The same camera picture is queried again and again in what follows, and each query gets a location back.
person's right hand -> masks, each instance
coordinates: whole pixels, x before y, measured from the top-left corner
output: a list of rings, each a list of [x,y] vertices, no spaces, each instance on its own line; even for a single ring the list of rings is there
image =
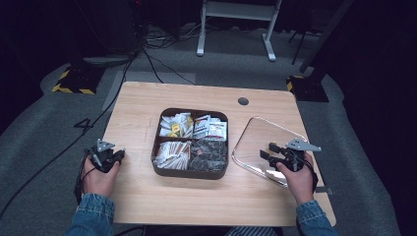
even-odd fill
[[[307,153],[305,153],[304,157],[313,167],[313,157]],[[279,171],[285,176],[289,191],[294,196],[297,205],[301,205],[314,199],[312,193],[313,176],[306,165],[297,172],[292,172],[280,162],[276,164],[276,167],[278,167]]]

black cable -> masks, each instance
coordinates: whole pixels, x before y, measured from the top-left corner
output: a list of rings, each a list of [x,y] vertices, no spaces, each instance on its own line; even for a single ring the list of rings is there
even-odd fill
[[[305,159],[302,159],[302,158],[298,157],[297,155],[294,155],[294,156],[295,156],[296,159],[303,162],[307,166],[307,168],[309,168],[310,173],[312,174],[312,178],[313,178],[313,193],[314,193],[316,191],[316,188],[317,188],[317,183],[319,182],[319,177],[317,176],[317,173],[314,171],[313,165],[309,161],[307,161]]]
[[[83,177],[83,179],[81,180],[81,182],[84,182],[84,179],[86,179],[87,175],[89,175],[95,169],[97,169],[97,168],[93,168],[93,169],[89,170],[89,172],[86,173],[86,175]]]
[[[160,79],[160,77],[159,77],[159,75],[157,74],[156,69],[154,68],[153,63],[152,63],[152,61],[150,60],[150,57],[149,57],[149,55],[148,55],[147,51],[146,51],[144,48],[143,48],[142,50],[144,51],[145,55],[147,55],[148,61],[150,62],[150,65],[152,66],[153,72],[155,73],[155,75],[156,75],[157,79],[158,79],[158,80],[159,80],[162,84],[164,84],[163,80],[161,80],[161,79]]]
[[[148,55],[148,57],[149,57],[149,58],[151,58],[151,59],[153,59],[153,60],[155,60],[155,61],[157,61],[157,62],[159,62],[162,66],[164,66],[164,67],[168,68],[168,69],[169,69],[169,70],[171,70],[173,73],[175,73],[177,76],[181,77],[182,79],[184,79],[185,81],[189,82],[190,84],[195,85],[193,82],[191,82],[191,81],[187,80],[185,77],[183,77],[183,76],[181,76],[180,74],[178,74],[178,73],[177,73],[174,69],[172,69],[172,68],[170,68],[169,66],[167,66],[167,65],[163,64],[160,60],[158,60],[158,59],[156,59],[156,58],[154,58],[154,57],[152,57],[152,56],[149,56],[149,55]]]
[[[111,118],[111,114],[112,114],[113,112],[111,112],[110,113],[110,115],[108,115],[108,117],[107,117],[107,119],[106,119],[106,121],[105,121],[105,125],[104,125],[104,132],[105,132],[105,130],[107,130],[107,126],[108,126],[108,122],[110,122],[110,118]]]
[[[86,61],[86,63],[89,66],[94,67],[94,68],[108,68],[108,67],[120,66],[120,65],[123,65],[123,64],[128,63],[129,61],[131,61],[132,60],[132,57],[135,57],[135,54],[140,51],[141,45],[143,43],[139,39],[138,39],[138,44],[135,46],[135,48],[133,50],[131,50],[131,51],[128,51],[128,52],[118,51],[120,49],[116,49],[116,48],[109,47],[101,39],[101,37],[98,36],[97,32],[95,31],[95,29],[93,28],[91,22],[89,21],[89,18],[86,16],[85,12],[83,11],[83,8],[80,6],[80,3],[78,2],[78,0],[74,0],[74,2],[76,3],[77,7],[79,8],[79,10],[80,10],[83,18],[86,20],[87,24],[89,25],[89,29],[91,30],[92,34],[101,43],[101,45],[104,48],[106,48],[107,50],[109,50],[110,52],[113,52],[115,54],[127,55],[127,58],[121,59],[121,60],[114,60],[114,61],[107,61],[107,62],[91,62],[91,61]]]
[[[173,40],[171,36],[167,36],[167,37],[162,38],[162,43],[160,45],[151,44],[147,40],[147,43],[144,46],[149,48],[149,49],[162,49],[162,48],[168,48],[168,47],[172,46],[173,44],[175,44],[176,42],[177,41]]]
[[[294,158],[295,159],[297,159],[297,160],[299,160],[300,162],[302,162],[304,165],[307,165],[307,168],[309,168],[310,169],[310,171],[312,172],[312,173],[314,173],[314,169],[313,169],[313,166],[310,164],[310,162],[308,162],[307,160],[305,160],[305,159],[303,159],[303,158],[300,158],[300,157],[298,157],[298,155],[291,149],[291,148],[288,148],[287,149],[288,151],[290,151],[291,153],[292,153],[292,156],[294,156]]]
[[[61,152],[59,152],[55,157],[53,157],[51,160],[49,160],[45,165],[43,165],[39,170],[36,171],[28,180],[25,182],[24,185],[22,185],[21,188],[19,188],[18,191],[10,198],[10,200],[6,203],[6,205],[3,207],[3,209],[0,212],[0,219],[3,217],[3,214],[6,212],[6,209],[9,207],[9,205],[12,203],[12,201],[15,199],[15,197],[38,175],[40,172],[42,172],[46,167],[48,167],[52,162],[54,162],[58,157],[60,157],[62,154],[64,154],[69,148],[71,148],[81,137],[83,134],[79,135],[72,143],[70,143],[66,148],[64,148]]]
[[[76,200],[77,200],[77,204],[80,205],[81,199],[82,199],[82,195],[83,195],[83,181],[81,180],[82,178],[82,174],[83,174],[83,170],[84,170],[84,165],[86,164],[86,160],[87,157],[89,156],[89,152],[86,151],[82,161],[81,161],[81,166],[79,168],[79,174],[77,175],[77,180],[76,180],[76,186],[74,188],[74,195],[76,196]]]
[[[125,231],[122,231],[118,234],[115,234],[114,236],[122,236],[122,235],[125,235],[125,234],[129,233],[129,232],[132,232],[134,230],[139,230],[139,229],[142,229],[142,235],[145,235],[145,227],[144,226],[136,226],[136,227],[127,229]]]
[[[95,31],[94,27],[92,26],[91,22],[89,21],[89,18],[86,16],[86,13],[83,11],[83,8],[80,6],[80,3],[78,2],[78,0],[74,0],[74,2],[76,3],[77,7],[79,8],[81,14],[83,15],[83,18],[86,20],[87,24],[89,25],[89,29],[91,30],[92,34],[94,34],[95,38],[97,38],[97,40],[101,43],[101,45],[103,47],[105,47],[107,50],[116,53],[116,54],[132,54],[137,52],[140,47],[136,47],[134,50],[129,51],[129,52],[123,52],[123,51],[117,51],[117,50],[121,50],[120,48],[111,48],[109,46],[107,46],[107,44],[101,39],[101,37],[98,36],[97,32]]]
[[[111,104],[116,100],[120,89],[123,85],[124,80],[126,80],[126,73],[130,67],[130,65],[132,64],[133,60],[136,58],[136,56],[138,55],[138,53],[136,53],[136,55],[134,57],[132,57],[132,59],[130,60],[129,63],[126,64],[125,68],[123,69],[123,79],[122,82],[120,83],[119,89],[116,92],[116,95],[114,96],[113,100],[110,102],[110,104],[107,106],[107,108],[101,112],[101,114],[92,122],[91,126],[89,126],[85,131],[83,131],[76,139],[74,139],[67,147],[65,147],[61,152],[59,152],[55,157],[53,157],[51,160],[49,160],[45,165],[43,165],[39,170],[36,171],[36,173],[34,173],[19,189],[18,191],[16,191],[16,193],[12,196],[12,198],[10,198],[10,200],[5,204],[5,206],[2,208],[1,212],[0,212],[0,219],[3,217],[4,213],[6,212],[7,208],[9,207],[9,205],[12,203],[12,201],[16,198],[16,196],[38,175],[40,174],[46,167],[48,167],[52,162],[54,162],[56,159],[58,159],[61,155],[63,155],[68,149],[70,149],[80,138],[83,137],[83,135],[86,134],[86,132],[89,131],[89,129],[91,129],[94,124],[104,115],[104,113],[110,108]]]

person's left hand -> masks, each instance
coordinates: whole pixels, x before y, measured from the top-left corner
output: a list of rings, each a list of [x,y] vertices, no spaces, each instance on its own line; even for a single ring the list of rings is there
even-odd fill
[[[108,173],[103,173],[94,169],[89,158],[90,156],[86,158],[82,174],[82,178],[87,174],[83,181],[84,194],[98,194],[108,198],[113,191],[114,181],[120,169],[120,162],[116,161]]]

gray carpet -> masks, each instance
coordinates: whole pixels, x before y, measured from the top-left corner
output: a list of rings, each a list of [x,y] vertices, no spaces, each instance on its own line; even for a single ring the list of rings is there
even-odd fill
[[[306,38],[307,47],[302,48],[296,65],[292,66],[298,39],[289,44],[291,34],[275,32],[271,43],[277,60],[271,63],[260,40],[262,32],[265,30],[211,32],[204,57],[196,56],[196,37],[168,48],[148,49],[148,53],[195,79],[196,85],[286,90],[286,77],[300,75],[298,67],[315,39]],[[153,61],[153,64],[162,77],[175,77],[160,63]],[[101,113],[123,70],[123,66],[107,69],[95,95],[51,92],[66,66],[44,78],[40,85],[44,96],[0,137],[0,207],[82,132],[73,128],[74,124],[85,118],[94,120]],[[134,61],[127,80],[148,80],[141,73],[147,77],[152,75],[145,54]],[[184,83],[179,77],[174,80],[167,82]],[[316,158],[328,187],[334,192],[329,197],[337,219],[336,230],[340,235],[399,235],[389,194],[347,120],[341,103],[343,94],[330,77],[325,77],[323,85],[329,103],[297,104],[310,141],[323,148]],[[72,191],[83,150],[103,136],[110,114],[106,112],[88,133],[22,190],[0,220],[0,235],[62,235],[65,232],[76,209]],[[115,224],[115,233],[132,226]],[[294,227],[285,227],[284,234],[297,235],[297,232]]]
[[[154,72],[133,72],[128,71],[126,73],[126,82],[147,82],[147,83],[165,83],[165,84],[178,84],[178,85],[194,85],[196,83],[196,74],[191,73],[157,73]],[[119,71],[114,78],[113,85],[104,101],[102,110],[105,110],[114,96],[117,94],[117,90],[120,87],[120,83],[123,80],[123,71]],[[114,102],[109,107],[108,111],[112,111]]]

white stand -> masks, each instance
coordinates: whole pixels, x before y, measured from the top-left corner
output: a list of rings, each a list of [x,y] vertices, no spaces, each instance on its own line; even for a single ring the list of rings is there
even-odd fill
[[[267,50],[269,61],[275,61],[276,57],[273,53],[269,40],[273,27],[275,26],[281,2],[282,0],[276,0],[275,6],[257,6],[238,3],[210,2],[208,0],[204,0],[202,8],[202,29],[200,31],[197,55],[203,56],[205,54],[206,16],[210,16],[268,21],[268,33],[263,33],[262,41],[264,42],[265,49]]]

